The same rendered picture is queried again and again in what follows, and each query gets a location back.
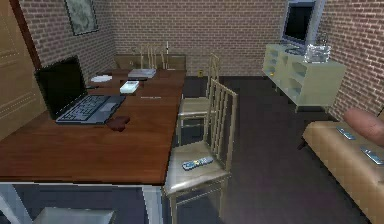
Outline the framed grey wall picture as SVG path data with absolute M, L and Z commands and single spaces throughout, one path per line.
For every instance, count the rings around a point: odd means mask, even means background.
M 93 0 L 65 0 L 65 6 L 75 36 L 98 30 Z

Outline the grey closed book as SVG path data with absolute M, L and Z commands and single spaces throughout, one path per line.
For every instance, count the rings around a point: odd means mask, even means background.
M 130 78 L 153 78 L 155 74 L 155 69 L 133 69 L 128 73 L 128 76 Z

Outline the clear glass container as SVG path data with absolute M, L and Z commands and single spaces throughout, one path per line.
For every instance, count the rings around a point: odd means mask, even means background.
M 306 47 L 304 61 L 306 63 L 327 63 L 330 58 L 331 46 L 328 44 L 328 34 L 319 33 L 313 44 Z

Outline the tan wooden room door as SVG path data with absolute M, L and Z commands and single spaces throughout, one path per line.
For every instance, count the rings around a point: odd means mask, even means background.
M 0 0 L 0 141 L 46 110 L 9 0 Z

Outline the black open laptop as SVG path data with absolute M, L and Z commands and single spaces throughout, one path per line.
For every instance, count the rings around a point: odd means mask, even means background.
M 121 95 L 91 95 L 77 56 L 34 74 L 50 117 L 57 124 L 105 124 L 125 100 Z

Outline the white box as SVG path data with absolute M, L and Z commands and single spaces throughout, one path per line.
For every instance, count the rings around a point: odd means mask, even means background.
M 138 81 L 126 81 L 121 87 L 120 92 L 122 94 L 134 93 L 139 86 Z

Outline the tan sofa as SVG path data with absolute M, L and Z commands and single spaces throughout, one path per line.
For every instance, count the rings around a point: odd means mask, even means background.
M 344 128 L 356 139 L 346 139 L 336 127 Z M 302 139 L 370 222 L 384 224 L 384 147 L 359 135 L 344 120 L 313 121 Z

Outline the dark red lumpy object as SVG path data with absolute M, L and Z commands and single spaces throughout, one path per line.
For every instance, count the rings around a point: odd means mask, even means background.
M 125 125 L 130 121 L 129 116 L 118 116 L 111 118 L 106 122 L 106 125 L 113 131 L 122 132 L 125 129 Z

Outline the pink round cushion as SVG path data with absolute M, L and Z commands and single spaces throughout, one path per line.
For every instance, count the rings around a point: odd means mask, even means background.
M 384 117 L 363 109 L 350 108 L 344 113 L 343 120 L 359 135 L 384 147 Z

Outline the blue grey remote control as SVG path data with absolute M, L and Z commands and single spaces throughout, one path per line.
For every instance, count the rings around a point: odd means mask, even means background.
M 195 169 L 199 166 L 210 164 L 212 162 L 213 162 L 213 158 L 208 156 L 208 157 L 200 158 L 197 160 L 191 160 L 191 161 L 184 162 L 182 164 L 182 168 L 185 171 L 189 171 L 189 170 Z

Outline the brown wooden dining table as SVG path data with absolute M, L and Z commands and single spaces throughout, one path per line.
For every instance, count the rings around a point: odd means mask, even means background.
M 115 112 L 130 122 L 58 125 L 47 112 L 0 141 L 0 211 L 32 224 L 16 184 L 140 187 L 149 224 L 163 224 L 165 183 L 186 73 L 160 70 Z

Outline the beige slatted dining chair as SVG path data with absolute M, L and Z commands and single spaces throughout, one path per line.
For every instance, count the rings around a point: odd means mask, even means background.
M 138 53 L 140 68 L 165 69 L 166 61 L 164 47 L 160 43 L 143 43 L 132 48 L 133 53 Z
M 214 184 L 219 184 L 216 191 L 221 193 L 219 215 L 224 210 L 224 196 L 231 177 L 238 94 L 217 80 L 212 81 L 211 87 L 203 139 L 177 146 L 171 151 L 166 180 L 162 187 L 163 195 L 169 200 L 171 224 L 178 224 L 179 205 L 204 197 L 210 191 L 178 202 L 180 196 Z M 210 164 L 189 171 L 182 168 L 184 162 L 208 156 L 213 158 Z
M 182 144 L 182 128 L 185 120 L 205 119 L 209 106 L 209 95 L 213 80 L 219 79 L 220 57 L 210 54 L 209 71 L 207 75 L 206 94 L 203 97 L 183 98 L 179 107 L 176 126 L 177 143 Z

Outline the grey television set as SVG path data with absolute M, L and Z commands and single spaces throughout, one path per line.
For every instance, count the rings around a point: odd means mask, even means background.
M 280 42 L 305 49 L 315 42 L 326 0 L 287 0 Z

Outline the pale green shelf cabinet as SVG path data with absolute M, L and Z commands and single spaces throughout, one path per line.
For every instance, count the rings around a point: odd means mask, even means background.
M 292 45 L 267 44 L 262 71 L 295 105 L 329 109 L 346 66 L 336 61 L 306 63 Z

